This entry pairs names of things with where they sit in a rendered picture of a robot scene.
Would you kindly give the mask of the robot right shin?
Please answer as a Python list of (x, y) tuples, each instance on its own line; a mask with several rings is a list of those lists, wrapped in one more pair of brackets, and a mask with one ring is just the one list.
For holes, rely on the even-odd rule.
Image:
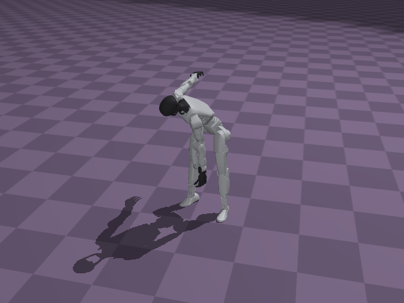
[[(193, 162), (190, 161), (189, 164), (189, 172), (188, 172), (188, 197), (189, 198), (193, 198), (194, 197), (194, 193), (195, 193), (195, 189), (196, 189), (196, 185), (194, 185), (194, 183), (198, 180), (198, 169), (196, 169), (195, 167), (193, 167)], [(190, 194), (189, 194), (190, 192)]]

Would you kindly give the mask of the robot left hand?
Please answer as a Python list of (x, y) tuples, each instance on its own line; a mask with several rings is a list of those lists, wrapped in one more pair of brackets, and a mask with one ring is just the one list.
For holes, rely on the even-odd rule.
[(204, 184), (206, 184), (206, 178), (207, 178), (206, 171), (201, 172), (201, 167), (198, 167), (198, 173), (199, 173), (198, 180), (194, 183), (194, 185), (196, 185), (199, 182), (196, 187), (201, 187)]

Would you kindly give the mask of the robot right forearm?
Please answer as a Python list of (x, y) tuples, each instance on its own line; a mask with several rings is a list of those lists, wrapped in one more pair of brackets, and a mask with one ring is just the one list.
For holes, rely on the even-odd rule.
[(191, 88), (197, 81), (198, 81), (197, 73), (194, 73), (191, 75), (191, 77), (189, 79), (187, 79), (185, 82), (180, 84), (180, 86), (185, 85), (186, 83), (189, 83), (189, 86)]

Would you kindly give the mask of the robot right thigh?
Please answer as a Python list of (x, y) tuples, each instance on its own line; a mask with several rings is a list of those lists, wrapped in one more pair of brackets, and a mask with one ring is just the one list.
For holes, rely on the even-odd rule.
[[(207, 131), (204, 129), (204, 127), (202, 127), (203, 133), (207, 133)], [(205, 139), (204, 139), (205, 140)], [(195, 167), (196, 169), (198, 169), (198, 156), (197, 156), (197, 151), (193, 148), (193, 144), (196, 141), (196, 139), (194, 138), (194, 134), (193, 131), (191, 133), (191, 138), (190, 138), (190, 143), (189, 143), (189, 156), (190, 156), (190, 160), (193, 162), (193, 167)]]

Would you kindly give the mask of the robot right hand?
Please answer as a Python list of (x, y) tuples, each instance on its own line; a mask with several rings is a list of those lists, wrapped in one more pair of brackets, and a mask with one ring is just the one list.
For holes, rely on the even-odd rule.
[[(197, 78), (199, 78), (199, 75), (201, 76), (201, 74), (204, 76), (204, 74), (203, 74), (202, 71), (201, 71), (201, 72), (200, 72), (200, 71), (197, 71), (197, 72), (194, 72), (194, 73), (197, 73)], [(194, 73), (193, 73), (193, 74), (194, 74)], [(190, 75), (190, 76), (191, 76), (191, 75)]]

